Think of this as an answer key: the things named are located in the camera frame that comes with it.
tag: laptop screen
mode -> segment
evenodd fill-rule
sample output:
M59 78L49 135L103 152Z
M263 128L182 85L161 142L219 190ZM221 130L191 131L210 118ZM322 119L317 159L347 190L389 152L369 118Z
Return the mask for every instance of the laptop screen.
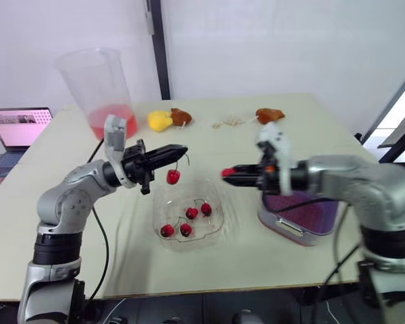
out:
M7 149L28 147L51 119L48 108L0 109L0 140Z

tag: laptop keyboard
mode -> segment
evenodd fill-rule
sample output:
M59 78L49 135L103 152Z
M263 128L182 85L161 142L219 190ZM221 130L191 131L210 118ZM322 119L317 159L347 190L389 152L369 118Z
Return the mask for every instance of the laptop keyboard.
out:
M24 152L7 152L0 158L0 167L14 167Z

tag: red cherry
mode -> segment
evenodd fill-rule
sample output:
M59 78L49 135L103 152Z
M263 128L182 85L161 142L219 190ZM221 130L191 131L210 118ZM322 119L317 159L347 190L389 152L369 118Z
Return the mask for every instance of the red cherry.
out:
M192 226L187 223L182 224L182 226L180 226L180 233L182 233L182 235L187 238L190 233L192 233Z
M227 169L223 169L222 172L221 172L221 176L222 176L223 178L226 178L227 176L230 176L230 175L232 175L232 174L235 173L235 172L236 172L236 169L234 169L233 167L227 168Z
M164 238L168 238L168 237L170 237L170 236L173 235L173 234L174 234L174 227L172 227L170 224L167 224L167 225L162 226L162 228L161 228L161 235L162 235Z
M180 172L177 170L168 170L167 182L169 184L176 184L180 179Z
M210 216L211 215L211 206L205 202L201 205L201 211L204 215Z
M186 209L186 217L189 219L195 219L198 215L198 209L189 207Z

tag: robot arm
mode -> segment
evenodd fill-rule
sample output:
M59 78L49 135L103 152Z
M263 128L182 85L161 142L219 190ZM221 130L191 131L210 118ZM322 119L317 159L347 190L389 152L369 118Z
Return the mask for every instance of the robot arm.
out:
M39 198L40 223L18 309L19 324L79 323L84 282L75 277L81 266L82 232L94 203L121 185L140 184L141 192L148 194L154 170L176 162L188 150L170 144L146 153L143 141L138 140L123 152L126 133L120 131L126 124L111 121L113 129L105 135L110 161L77 167Z
M291 167L285 154L278 154L288 146L277 126L267 124L261 133L261 162L237 165L223 179L267 194L288 194L285 188L291 187L351 204L362 234L364 261L358 269L364 299L381 306L388 323L405 323L405 169L347 155L311 157Z

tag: table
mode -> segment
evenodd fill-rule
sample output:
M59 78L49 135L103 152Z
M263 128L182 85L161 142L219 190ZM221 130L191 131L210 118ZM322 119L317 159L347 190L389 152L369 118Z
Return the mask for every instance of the table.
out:
M163 247L152 227L153 195L119 188L96 203L109 237L111 256L106 280L97 298L150 296L189 292L255 290L320 284L333 267L332 240L303 247L267 229L257 218L260 194L252 188L235 188L221 181L224 167L256 163L261 153L254 140L257 122L239 126L212 125L225 118L252 118L258 108L282 109L279 122L292 143L293 158L312 155L358 155L375 159L311 94L277 94L268 97L162 101L135 106L140 120L137 135L147 149L169 143L189 146L190 167L180 162L181 182L194 177L210 179L221 192L224 231L214 246L176 252ZM143 117L154 109L178 107L195 122L180 130L154 133ZM26 264L32 258L36 235L36 202L77 165L84 164L97 145L83 114L63 108L30 147L0 186L0 300L18 300ZM95 158L105 158L100 150ZM156 171L152 191L165 184L169 168ZM341 255L358 242L358 225L350 213L340 236ZM81 249L79 279L91 294L101 276L105 245L93 216L87 221ZM346 281L356 280L356 254L343 268Z

